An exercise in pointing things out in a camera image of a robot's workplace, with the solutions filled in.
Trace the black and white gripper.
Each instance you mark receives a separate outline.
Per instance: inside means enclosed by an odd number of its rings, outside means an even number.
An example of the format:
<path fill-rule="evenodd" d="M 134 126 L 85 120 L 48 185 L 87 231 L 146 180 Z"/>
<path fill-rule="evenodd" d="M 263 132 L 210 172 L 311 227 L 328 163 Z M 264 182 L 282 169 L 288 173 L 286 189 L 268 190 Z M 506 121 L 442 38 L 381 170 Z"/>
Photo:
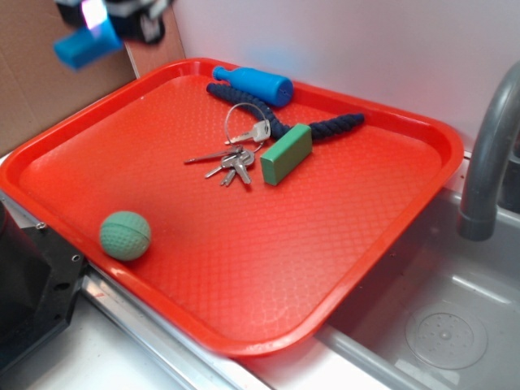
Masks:
<path fill-rule="evenodd" d="M 123 41 L 158 44 L 165 35 L 163 14 L 172 1 L 109 0 L 55 1 L 63 21 L 74 28 L 94 31 L 100 28 Z"/>

